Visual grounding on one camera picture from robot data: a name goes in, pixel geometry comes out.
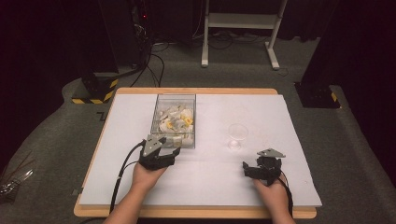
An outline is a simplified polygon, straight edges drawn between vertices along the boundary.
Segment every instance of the dark background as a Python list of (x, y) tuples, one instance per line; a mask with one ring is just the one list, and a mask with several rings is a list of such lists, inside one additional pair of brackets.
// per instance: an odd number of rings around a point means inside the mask
[[(101, 1), (76, 2), (97, 5)], [(152, 18), (153, 30), (189, 44), (190, 36), (199, 22), (201, 2), (159, 2), (161, 3), (156, 5), (148, 1), (148, 10), (157, 12), (154, 13), (157, 17)], [(299, 36), (305, 41), (321, 36), (318, 48), (332, 49), (329, 56), (332, 60), (328, 61), (328, 58), (323, 57), (326, 50), (317, 50), (314, 54), (316, 59), (311, 61), (310, 66), (321, 67), (324, 64), (326, 67), (338, 68), (333, 70), (333, 79), (329, 84), (340, 85), (343, 88), (373, 152), (393, 184), (396, 184), (396, 48), (393, 44), (396, 29), (391, 14), (396, 10), (396, 6), (390, 0), (341, 2), (343, 4), (336, 8), (336, 0), (289, 0), (278, 37), (292, 39)], [(268, 6), (253, 8), (249, 8), (246, 1), (242, 5), (232, 1), (211, 1), (211, 4), (215, 11), (233, 12), (241, 9), (243, 12), (263, 13), (266, 11), (258, 8), (276, 10), (278, 2), (251, 0), (251, 5)], [(334, 9), (335, 19), (325, 33)], [(68, 50), (69, 42), (64, 36), (63, 27), (65, 22), (68, 22), (68, 19), (60, 1), (0, 3), (3, 98), (0, 107), (1, 169), (6, 166), (26, 136), (64, 102), (62, 87), (81, 77), (75, 59)], [(179, 27), (186, 27), (183, 29), (186, 32), (181, 33), (177, 29)], [(85, 38), (91, 38), (94, 42), (93, 40), (104, 37), (98, 35)], [(87, 47), (87, 43), (89, 45), (91, 42), (80, 36), (78, 43)], [(84, 51), (83, 57), (87, 57), (88, 53)]]

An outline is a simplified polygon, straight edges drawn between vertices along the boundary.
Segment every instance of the transparent box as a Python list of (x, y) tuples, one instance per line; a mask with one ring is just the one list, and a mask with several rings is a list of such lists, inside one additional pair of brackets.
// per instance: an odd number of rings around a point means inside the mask
[(195, 148), (195, 94), (158, 94), (151, 134), (166, 137), (163, 148)]

